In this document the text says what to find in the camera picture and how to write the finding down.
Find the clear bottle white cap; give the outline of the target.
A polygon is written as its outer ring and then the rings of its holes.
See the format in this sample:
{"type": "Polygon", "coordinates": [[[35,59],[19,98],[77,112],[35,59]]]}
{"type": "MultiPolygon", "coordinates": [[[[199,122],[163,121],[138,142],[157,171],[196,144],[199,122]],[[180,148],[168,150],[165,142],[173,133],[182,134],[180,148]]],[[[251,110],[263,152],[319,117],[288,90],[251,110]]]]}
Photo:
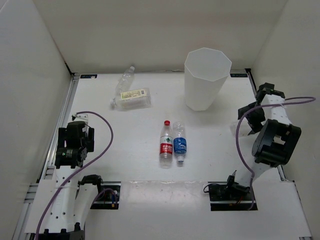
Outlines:
{"type": "MultiPolygon", "coordinates": [[[[237,121],[233,121],[229,128],[230,128],[230,131],[231,131],[231,134],[235,137],[236,136],[236,130],[237,130],[237,127],[238,127],[238,123],[239,123],[239,120],[237,121]]],[[[243,120],[240,124],[240,127],[239,127],[239,131],[238,131],[238,136],[241,138],[241,137],[246,137],[248,135],[248,133],[250,132],[251,128],[250,126],[248,125],[248,122],[247,120],[243,120]]]]}

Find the blue label plastic bottle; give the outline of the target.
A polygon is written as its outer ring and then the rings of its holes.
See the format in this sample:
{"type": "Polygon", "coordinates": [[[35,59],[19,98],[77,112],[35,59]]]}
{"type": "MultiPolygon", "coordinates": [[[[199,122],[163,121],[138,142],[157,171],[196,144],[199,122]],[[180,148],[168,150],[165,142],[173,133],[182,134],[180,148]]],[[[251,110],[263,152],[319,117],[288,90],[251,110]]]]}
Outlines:
{"type": "Polygon", "coordinates": [[[173,124],[173,151],[177,163],[182,165],[187,154],[186,128],[183,122],[173,124]]]}

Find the red label plastic bottle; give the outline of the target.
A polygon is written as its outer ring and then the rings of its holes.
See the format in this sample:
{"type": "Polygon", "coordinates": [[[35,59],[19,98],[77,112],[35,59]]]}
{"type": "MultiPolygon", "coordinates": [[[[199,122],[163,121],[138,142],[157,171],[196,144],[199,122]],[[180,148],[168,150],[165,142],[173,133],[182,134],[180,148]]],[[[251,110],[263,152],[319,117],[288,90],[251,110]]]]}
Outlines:
{"type": "Polygon", "coordinates": [[[160,166],[169,168],[173,158],[173,131],[171,122],[165,120],[160,134],[159,161],[160,166]]]}

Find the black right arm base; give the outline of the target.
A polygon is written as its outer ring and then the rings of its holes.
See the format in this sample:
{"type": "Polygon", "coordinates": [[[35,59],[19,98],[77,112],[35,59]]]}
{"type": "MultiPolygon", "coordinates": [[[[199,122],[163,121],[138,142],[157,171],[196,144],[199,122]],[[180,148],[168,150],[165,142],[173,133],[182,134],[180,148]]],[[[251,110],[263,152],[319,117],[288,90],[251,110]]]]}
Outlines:
{"type": "Polygon", "coordinates": [[[203,193],[209,197],[211,212],[257,211],[258,206],[253,191],[227,191],[226,182],[208,182],[203,193]]]}

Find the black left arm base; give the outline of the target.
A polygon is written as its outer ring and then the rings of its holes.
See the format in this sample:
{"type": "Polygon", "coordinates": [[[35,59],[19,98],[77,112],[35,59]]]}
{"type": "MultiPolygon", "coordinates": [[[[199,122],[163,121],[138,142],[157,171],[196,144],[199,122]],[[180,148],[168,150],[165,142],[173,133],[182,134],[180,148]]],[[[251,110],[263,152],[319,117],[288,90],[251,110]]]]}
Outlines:
{"type": "Polygon", "coordinates": [[[91,210],[118,210],[121,196],[121,182],[120,181],[104,181],[101,184],[101,190],[105,190],[97,200],[91,205],[91,210]]]}

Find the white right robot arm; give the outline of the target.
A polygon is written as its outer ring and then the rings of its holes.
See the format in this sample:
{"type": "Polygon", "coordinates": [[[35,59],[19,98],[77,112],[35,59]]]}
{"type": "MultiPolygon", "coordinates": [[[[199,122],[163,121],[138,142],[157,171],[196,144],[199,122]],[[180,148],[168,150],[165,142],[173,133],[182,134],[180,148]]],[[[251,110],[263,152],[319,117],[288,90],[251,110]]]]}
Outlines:
{"type": "Polygon", "coordinates": [[[228,200],[245,197],[253,181],[264,172],[289,162],[302,130],[289,120],[284,102],[282,91],[275,90],[274,84],[264,83],[258,88],[255,102],[238,109],[238,119],[243,119],[247,125],[233,122],[230,125],[232,135],[246,137],[257,134],[257,138],[251,150],[254,159],[247,164],[250,171],[243,174],[238,182],[234,173],[227,179],[223,196],[228,200]]]}

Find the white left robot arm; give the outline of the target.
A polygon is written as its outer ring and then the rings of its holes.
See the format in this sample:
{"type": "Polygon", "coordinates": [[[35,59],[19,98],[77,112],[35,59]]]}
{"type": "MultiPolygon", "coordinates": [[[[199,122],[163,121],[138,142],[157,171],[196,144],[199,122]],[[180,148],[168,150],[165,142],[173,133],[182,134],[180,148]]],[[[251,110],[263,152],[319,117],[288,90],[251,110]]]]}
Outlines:
{"type": "Polygon", "coordinates": [[[102,177],[81,176],[88,153],[94,151],[94,128],[87,121],[72,121],[58,130],[53,195],[35,231],[37,240],[82,240],[94,200],[105,194],[102,177]]]}

